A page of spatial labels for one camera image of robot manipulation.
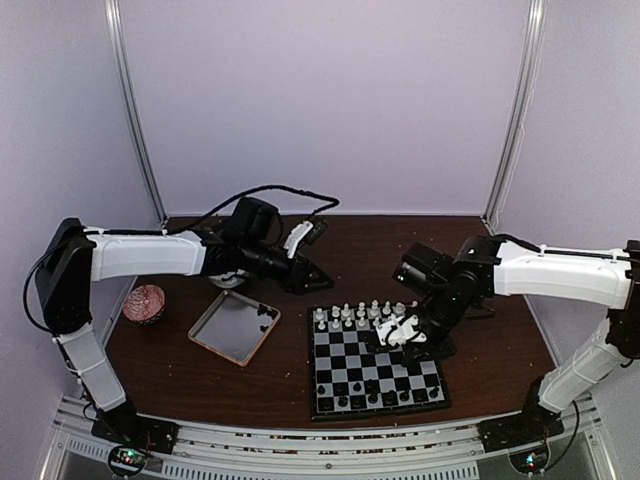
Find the black grey chessboard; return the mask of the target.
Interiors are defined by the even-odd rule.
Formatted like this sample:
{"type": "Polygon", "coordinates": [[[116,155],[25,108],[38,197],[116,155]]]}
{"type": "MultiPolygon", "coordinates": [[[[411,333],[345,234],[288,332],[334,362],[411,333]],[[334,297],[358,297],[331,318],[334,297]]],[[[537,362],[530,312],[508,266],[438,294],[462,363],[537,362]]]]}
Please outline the black grey chessboard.
{"type": "Polygon", "coordinates": [[[309,325],[310,417],[313,421],[359,420],[451,406],[441,364],[401,364],[400,346],[382,346],[375,328],[406,311],[403,302],[313,306],[309,325]],[[318,393],[325,384],[327,391],[318,393]],[[376,393],[378,401],[368,402],[376,393]]]}

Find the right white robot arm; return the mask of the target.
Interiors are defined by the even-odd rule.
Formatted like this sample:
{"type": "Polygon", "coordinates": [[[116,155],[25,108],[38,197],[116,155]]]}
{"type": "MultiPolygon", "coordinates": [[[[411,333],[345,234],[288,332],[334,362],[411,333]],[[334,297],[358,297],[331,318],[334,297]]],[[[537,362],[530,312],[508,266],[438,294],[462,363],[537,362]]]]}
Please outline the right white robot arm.
{"type": "Polygon", "coordinates": [[[454,255],[415,243],[395,279],[421,296],[414,307],[377,327],[384,346],[437,350],[466,311],[495,296],[534,295],[603,305],[607,314],[573,356],[532,386],[513,419],[519,440],[535,440],[582,393],[617,366],[639,357],[639,244],[571,250],[535,245],[508,234],[467,239],[454,255]]]}

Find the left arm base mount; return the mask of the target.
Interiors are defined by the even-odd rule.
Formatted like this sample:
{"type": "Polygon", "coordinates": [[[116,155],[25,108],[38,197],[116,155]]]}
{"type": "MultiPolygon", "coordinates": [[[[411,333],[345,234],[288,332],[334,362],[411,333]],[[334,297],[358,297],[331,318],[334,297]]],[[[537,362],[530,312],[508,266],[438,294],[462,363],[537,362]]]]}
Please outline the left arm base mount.
{"type": "Polygon", "coordinates": [[[159,459],[158,454],[171,454],[178,431],[174,422],[145,417],[137,420],[132,433],[117,433],[98,419],[91,428],[94,437],[113,443],[107,453],[107,467],[116,477],[125,479],[140,474],[159,459]]]}

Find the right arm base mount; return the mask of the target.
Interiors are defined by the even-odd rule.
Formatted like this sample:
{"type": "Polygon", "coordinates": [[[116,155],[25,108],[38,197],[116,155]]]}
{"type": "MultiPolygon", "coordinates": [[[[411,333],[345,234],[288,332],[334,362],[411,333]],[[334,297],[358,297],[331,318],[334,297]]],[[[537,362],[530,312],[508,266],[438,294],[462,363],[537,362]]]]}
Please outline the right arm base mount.
{"type": "Polygon", "coordinates": [[[551,463],[549,440],[564,433],[561,420],[530,417],[524,413],[485,420],[478,424],[486,453],[505,451],[519,474],[542,474],[551,463]]]}

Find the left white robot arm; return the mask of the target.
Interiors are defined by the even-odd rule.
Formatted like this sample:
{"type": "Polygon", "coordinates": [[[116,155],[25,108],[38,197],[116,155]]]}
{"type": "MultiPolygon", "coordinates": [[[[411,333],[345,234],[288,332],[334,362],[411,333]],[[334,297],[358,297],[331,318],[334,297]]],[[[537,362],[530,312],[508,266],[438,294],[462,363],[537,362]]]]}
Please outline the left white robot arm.
{"type": "Polygon", "coordinates": [[[33,274],[44,328],[56,340],[97,409],[106,429],[123,444],[144,433],[124,387],[91,325],[90,289],[102,280],[182,275],[217,281],[244,276],[276,281],[284,292],[304,295],[333,287],[333,280],[299,249],[326,226],[311,217],[296,225],[282,245],[266,237],[278,209],[242,196],[230,217],[214,227],[177,230],[104,230],[77,218],[61,222],[33,274]]]}

